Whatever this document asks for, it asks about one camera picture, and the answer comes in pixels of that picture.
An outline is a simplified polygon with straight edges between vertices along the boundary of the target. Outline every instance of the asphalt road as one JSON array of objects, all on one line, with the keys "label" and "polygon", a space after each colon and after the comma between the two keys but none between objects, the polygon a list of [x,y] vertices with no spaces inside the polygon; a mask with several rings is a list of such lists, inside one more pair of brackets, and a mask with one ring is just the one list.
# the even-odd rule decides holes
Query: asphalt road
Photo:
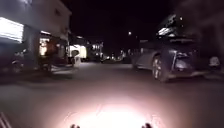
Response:
[{"label": "asphalt road", "polygon": [[163,84],[130,65],[86,63],[75,72],[0,82],[0,109],[21,128],[224,127],[224,84],[205,78]]}]

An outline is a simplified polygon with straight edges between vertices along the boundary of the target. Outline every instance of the car wheel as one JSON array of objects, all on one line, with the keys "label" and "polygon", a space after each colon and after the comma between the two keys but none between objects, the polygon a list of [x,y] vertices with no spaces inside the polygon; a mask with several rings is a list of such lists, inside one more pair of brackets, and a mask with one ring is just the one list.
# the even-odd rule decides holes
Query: car wheel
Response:
[{"label": "car wheel", "polygon": [[160,56],[156,56],[153,59],[152,75],[156,80],[159,80],[161,82],[168,81],[167,70],[164,64],[162,63],[162,59]]}]

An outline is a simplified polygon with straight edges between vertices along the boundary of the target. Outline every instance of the building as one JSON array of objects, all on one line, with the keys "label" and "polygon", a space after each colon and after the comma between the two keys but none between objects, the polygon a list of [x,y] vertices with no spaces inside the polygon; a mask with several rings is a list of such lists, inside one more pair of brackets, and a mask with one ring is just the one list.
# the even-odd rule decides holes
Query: building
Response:
[{"label": "building", "polygon": [[172,2],[173,13],[183,20],[184,34],[197,38],[205,51],[218,51],[224,60],[224,1],[173,0]]},{"label": "building", "polygon": [[67,40],[70,15],[60,0],[1,0],[0,42],[23,41],[36,58],[41,31]]}]

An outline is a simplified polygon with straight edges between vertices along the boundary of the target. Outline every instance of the parked car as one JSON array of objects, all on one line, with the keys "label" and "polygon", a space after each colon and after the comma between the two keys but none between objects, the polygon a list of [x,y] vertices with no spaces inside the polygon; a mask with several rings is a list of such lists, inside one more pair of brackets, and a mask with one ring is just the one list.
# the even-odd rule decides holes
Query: parked car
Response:
[{"label": "parked car", "polygon": [[221,68],[217,54],[202,54],[198,43],[191,39],[169,38],[144,44],[132,56],[133,68],[150,69],[153,77],[162,82]]}]

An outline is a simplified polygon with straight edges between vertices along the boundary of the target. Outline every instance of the storefront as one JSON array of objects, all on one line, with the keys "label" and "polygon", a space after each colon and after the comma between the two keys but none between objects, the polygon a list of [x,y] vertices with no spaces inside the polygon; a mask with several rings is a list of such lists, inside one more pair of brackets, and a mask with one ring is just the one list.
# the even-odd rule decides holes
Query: storefront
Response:
[{"label": "storefront", "polygon": [[36,67],[43,41],[41,31],[65,39],[70,15],[60,0],[0,1],[0,43],[25,46],[28,65]]}]

